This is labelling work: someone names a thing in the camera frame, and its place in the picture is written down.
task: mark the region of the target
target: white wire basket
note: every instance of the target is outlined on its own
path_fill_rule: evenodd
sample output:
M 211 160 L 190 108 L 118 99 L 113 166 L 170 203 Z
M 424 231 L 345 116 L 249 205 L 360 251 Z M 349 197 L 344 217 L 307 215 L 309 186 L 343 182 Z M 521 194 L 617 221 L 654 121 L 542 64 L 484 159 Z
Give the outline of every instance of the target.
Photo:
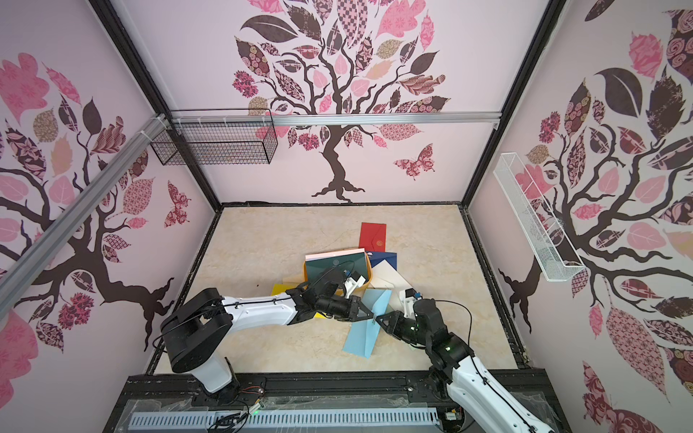
M 526 176 L 525 179 L 531 181 L 526 187 L 522 187 L 517 180 L 517 175 Z M 550 203 L 541 193 L 536 182 L 525 169 L 525 165 L 515 152 L 502 153 L 493 171 L 498 180 L 505 197 L 510 202 L 515 216 L 520 222 L 522 230 L 527 236 L 529 246 L 532 247 L 539 266 L 541 267 L 544 278 L 547 281 L 568 281 L 575 274 L 585 269 L 585 264 L 575 251 L 570 239 L 565 234 L 563 226 L 553 213 Z M 532 203 L 527 198 L 530 195 L 536 207 L 541 210 L 537 212 Z M 565 240 L 572 249 L 571 257 L 561 257 L 558 249 L 554 245 L 554 240 Z

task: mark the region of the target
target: blue envelope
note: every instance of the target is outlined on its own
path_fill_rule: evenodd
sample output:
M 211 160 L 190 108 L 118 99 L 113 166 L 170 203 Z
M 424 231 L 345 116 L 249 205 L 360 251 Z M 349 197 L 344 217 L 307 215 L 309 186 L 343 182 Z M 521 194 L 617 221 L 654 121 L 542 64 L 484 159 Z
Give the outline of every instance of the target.
M 351 330 L 342 349 L 344 352 L 371 357 L 380 332 L 380 325 L 376 323 L 375 318 L 385 314 L 391 294 L 391 290 L 366 289 L 361 301 L 373 312 L 374 318 L 357 321 L 351 325 Z
M 368 259 L 371 261 L 371 267 L 385 260 L 397 270 L 397 253 L 381 253 L 378 251 L 366 251 Z

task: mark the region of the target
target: marble floor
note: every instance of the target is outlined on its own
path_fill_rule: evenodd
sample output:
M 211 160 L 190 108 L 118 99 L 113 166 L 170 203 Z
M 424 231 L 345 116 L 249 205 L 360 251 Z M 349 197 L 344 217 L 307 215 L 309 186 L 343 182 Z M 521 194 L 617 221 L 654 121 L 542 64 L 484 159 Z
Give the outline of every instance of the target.
M 471 346 L 490 369 L 515 369 L 491 295 L 455 205 L 252 207 L 224 211 L 188 299 L 207 287 L 233 297 L 267 296 L 302 281 L 304 256 L 357 247 L 361 222 L 387 224 L 387 250 L 425 297 L 463 303 L 474 316 Z M 466 339 L 469 316 L 439 303 L 448 329 Z M 218 351 L 236 372 L 425 370 L 423 351 L 380 332 L 369 359 L 342 351 L 349 324 L 313 319 L 228 336 Z M 170 373 L 164 355 L 156 373 Z

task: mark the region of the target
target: red envelope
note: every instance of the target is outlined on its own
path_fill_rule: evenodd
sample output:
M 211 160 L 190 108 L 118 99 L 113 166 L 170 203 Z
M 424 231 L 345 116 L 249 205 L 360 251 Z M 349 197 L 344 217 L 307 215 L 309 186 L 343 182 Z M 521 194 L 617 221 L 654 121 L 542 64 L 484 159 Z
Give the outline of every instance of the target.
M 358 241 L 359 248 L 366 251 L 385 252 L 385 229 L 387 224 L 374 224 L 372 222 L 361 223 L 361 239 Z

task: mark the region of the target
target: light blue envelope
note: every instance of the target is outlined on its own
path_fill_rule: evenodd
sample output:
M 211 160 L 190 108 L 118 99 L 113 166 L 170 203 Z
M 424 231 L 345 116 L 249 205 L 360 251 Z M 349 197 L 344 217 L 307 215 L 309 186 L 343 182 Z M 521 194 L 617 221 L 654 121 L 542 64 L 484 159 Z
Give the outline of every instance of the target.
M 387 302 L 389 301 L 391 290 L 366 289 L 361 301 L 373 312 L 373 319 L 357 321 L 351 325 L 344 352 L 354 355 L 371 357 L 373 347 L 380 332 L 380 325 L 375 321 L 377 316 L 385 314 Z

